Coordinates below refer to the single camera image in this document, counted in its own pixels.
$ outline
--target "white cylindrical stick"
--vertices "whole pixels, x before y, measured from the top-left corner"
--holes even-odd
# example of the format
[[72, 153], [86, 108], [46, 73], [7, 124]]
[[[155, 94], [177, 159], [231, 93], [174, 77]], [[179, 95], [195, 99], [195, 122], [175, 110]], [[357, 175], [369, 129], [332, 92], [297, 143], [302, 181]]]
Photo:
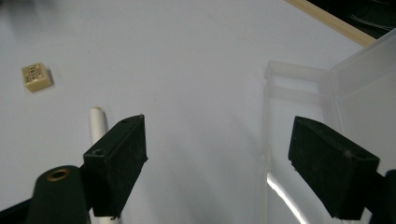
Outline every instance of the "white cylindrical stick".
[[[101, 107], [96, 106], [90, 110], [91, 140], [95, 144], [106, 133], [105, 114]], [[118, 224], [119, 220], [114, 217], [99, 217], [99, 224]]]

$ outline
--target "clear plastic container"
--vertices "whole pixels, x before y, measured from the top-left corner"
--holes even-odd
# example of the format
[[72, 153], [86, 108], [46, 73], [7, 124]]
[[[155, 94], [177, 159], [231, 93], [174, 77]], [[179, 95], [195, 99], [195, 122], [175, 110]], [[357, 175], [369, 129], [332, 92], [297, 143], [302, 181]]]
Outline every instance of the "clear plastic container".
[[355, 222], [328, 215], [288, 160], [291, 129], [295, 116], [316, 119], [379, 157], [381, 175], [396, 169], [396, 31], [330, 70], [269, 62], [265, 77], [267, 223], [368, 223], [368, 211]]

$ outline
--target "small beige cube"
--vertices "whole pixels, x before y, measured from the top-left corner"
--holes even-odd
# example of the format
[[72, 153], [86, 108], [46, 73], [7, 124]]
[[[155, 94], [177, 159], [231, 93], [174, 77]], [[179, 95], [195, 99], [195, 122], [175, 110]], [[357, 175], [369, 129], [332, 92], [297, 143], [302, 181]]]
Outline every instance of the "small beige cube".
[[52, 85], [43, 63], [35, 63], [22, 68], [23, 82], [29, 91], [39, 91]]

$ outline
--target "white tabletop surface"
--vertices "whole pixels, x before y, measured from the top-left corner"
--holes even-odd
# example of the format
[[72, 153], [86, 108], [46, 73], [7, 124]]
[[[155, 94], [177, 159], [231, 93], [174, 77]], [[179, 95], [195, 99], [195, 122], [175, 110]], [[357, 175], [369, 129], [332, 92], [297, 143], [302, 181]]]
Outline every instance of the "white tabletop surface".
[[[4, 1], [0, 210], [48, 169], [82, 164], [99, 105], [109, 127], [146, 116], [124, 223], [263, 223], [266, 65], [331, 68], [359, 49], [282, 0]], [[31, 93], [21, 68], [36, 62], [54, 86]], [[271, 200], [268, 222], [296, 221]]]

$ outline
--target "wooden strip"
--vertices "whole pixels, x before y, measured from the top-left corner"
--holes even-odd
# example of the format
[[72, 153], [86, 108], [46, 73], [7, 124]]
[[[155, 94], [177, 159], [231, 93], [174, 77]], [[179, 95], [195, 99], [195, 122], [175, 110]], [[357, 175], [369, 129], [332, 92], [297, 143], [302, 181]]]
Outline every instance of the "wooden strip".
[[367, 47], [375, 42], [375, 38], [336, 18], [334, 15], [306, 0], [286, 1], [364, 47]]

